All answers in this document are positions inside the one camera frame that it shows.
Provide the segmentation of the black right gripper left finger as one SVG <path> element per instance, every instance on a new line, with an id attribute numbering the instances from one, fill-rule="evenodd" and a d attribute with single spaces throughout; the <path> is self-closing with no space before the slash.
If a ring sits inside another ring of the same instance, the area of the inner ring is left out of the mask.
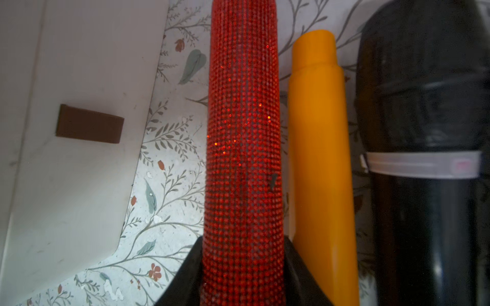
<path id="1" fill-rule="evenodd" d="M 197 238 L 167 289 L 155 306 L 195 306 L 200 305 L 202 283 L 202 243 Z"/>

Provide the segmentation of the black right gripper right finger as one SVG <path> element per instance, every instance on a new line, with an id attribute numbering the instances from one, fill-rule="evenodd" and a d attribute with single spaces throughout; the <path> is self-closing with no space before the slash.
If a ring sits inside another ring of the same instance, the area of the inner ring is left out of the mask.
<path id="1" fill-rule="evenodd" d="M 287 306 L 333 306 L 288 237 L 284 237 L 284 290 Z"/>

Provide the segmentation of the white plastic drawer cabinet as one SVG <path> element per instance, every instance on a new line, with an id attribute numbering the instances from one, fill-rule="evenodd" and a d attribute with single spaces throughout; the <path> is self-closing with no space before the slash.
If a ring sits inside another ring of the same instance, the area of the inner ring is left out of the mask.
<path id="1" fill-rule="evenodd" d="M 1 304 L 111 256 L 168 1 L 1 2 Z"/>

